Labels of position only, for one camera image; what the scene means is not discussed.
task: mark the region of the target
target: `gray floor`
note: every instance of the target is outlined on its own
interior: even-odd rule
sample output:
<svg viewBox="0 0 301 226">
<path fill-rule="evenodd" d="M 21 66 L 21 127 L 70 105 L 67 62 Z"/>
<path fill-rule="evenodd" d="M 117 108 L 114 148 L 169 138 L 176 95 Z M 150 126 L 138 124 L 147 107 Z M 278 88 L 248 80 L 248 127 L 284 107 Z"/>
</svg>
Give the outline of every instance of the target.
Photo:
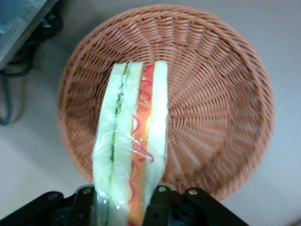
<svg viewBox="0 0 301 226">
<path fill-rule="evenodd" d="M 86 184 L 69 160 L 57 127 L 62 70 L 76 44 L 97 24 L 128 8 L 159 3 L 103 2 L 67 1 L 64 30 L 41 46 L 28 76 L 11 81 L 15 117 L 19 110 L 23 115 L 0 128 L 0 218 L 47 191 L 68 196 Z M 238 30 L 261 55 L 274 89 L 277 113 L 269 152 L 247 185 L 224 204 L 253 226 L 290 225 L 301 218 L 301 1 L 185 4 L 214 13 Z"/>
</svg>

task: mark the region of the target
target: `wicker basket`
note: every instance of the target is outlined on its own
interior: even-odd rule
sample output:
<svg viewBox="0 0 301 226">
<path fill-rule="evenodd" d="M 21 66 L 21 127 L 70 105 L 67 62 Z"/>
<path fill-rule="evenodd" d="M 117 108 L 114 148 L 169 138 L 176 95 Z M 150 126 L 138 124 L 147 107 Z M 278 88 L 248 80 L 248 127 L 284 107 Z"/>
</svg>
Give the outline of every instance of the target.
<svg viewBox="0 0 301 226">
<path fill-rule="evenodd" d="M 65 147 L 89 182 L 108 76 L 114 63 L 130 60 L 169 66 L 162 181 L 226 199 L 259 166 L 272 131 L 271 88 L 254 49 L 217 17 L 184 6 L 135 8 L 95 28 L 72 54 L 59 94 Z"/>
</svg>

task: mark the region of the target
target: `black cable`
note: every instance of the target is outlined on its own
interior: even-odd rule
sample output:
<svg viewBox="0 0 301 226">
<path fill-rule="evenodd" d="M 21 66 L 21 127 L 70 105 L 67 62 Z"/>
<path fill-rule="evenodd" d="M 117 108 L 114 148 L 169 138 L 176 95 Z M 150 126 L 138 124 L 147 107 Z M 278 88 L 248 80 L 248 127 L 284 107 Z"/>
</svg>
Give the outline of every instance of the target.
<svg viewBox="0 0 301 226">
<path fill-rule="evenodd" d="M 5 73 L 5 72 L 1 71 L 0 76 L 2 78 L 7 78 L 7 79 L 21 78 L 21 77 L 25 76 L 30 71 L 30 69 L 32 68 L 31 61 L 28 61 L 27 63 L 26 63 L 26 61 L 10 62 L 9 63 L 9 65 L 13 65 L 13 66 L 19 66 L 19 65 L 27 64 L 27 67 L 23 71 L 18 72 L 18 73 L 12 73 L 12 74 Z"/>
<path fill-rule="evenodd" d="M 3 96 L 4 103 L 6 106 L 6 115 L 3 119 L 0 118 L 0 125 L 6 126 L 11 119 L 12 107 L 11 107 L 10 92 L 9 92 L 9 87 L 8 87 L 8 79 L 1 76 L 1 83 L 2 83 L 2 90 L 3 90 L 3 94 L 4 94 L 4 96 Z"/>
</svg>

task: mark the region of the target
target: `plastic wrap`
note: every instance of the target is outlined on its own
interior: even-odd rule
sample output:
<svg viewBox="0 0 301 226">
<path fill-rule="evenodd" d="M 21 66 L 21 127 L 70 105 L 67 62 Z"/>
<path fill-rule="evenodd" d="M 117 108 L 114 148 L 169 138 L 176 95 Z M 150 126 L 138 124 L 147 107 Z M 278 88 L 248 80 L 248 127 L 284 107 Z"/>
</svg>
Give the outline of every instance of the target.
<svg viewBox="0 0 301 226">
<path fill-rule="evenodd" d="M 140 226 L 163 176 L 167 65 L 115 64 L 92 154 L 99 226 Z"/>
</svg>

